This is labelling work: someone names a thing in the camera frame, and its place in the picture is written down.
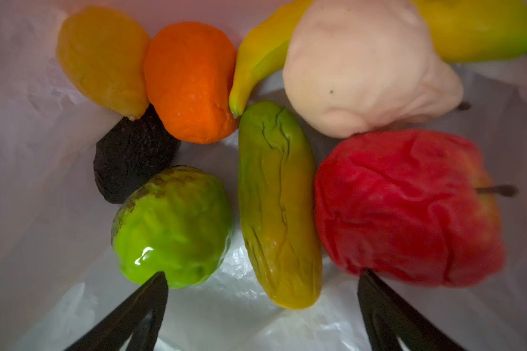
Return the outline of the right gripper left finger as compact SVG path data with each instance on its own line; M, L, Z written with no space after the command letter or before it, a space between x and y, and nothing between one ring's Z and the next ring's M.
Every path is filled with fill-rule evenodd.
M168 301L165 274L154 274L90 332L66 348L78 350L155 349Z

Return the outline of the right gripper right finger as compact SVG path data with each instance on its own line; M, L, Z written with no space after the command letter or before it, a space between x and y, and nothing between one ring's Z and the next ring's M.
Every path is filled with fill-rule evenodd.
M464 351L371 270L361 274L357 298L373 350L401 350L403 342L414 351Z

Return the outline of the white plastic bag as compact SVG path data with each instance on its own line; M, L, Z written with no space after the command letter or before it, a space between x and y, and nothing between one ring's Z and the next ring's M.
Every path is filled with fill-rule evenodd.
M88 1L0 1L0 350L63 350L136 290L110 244L117 206L98 192L95 145L118 116L56 59ZM527 56L458 67L468 111L428 124L472 140L499 184L507 266L469 289L391 286L467 350L527 350ZM203 285L169 293L158 350L368 350L357 278L324 260L311 308L277 307L236 231Z

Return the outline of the yellow lemon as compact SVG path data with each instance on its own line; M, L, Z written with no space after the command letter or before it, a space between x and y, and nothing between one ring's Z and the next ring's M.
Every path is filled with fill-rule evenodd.
M149 107L143 60L150 41L125 13L87 7L62 23L56 56L83 96L134 121Z

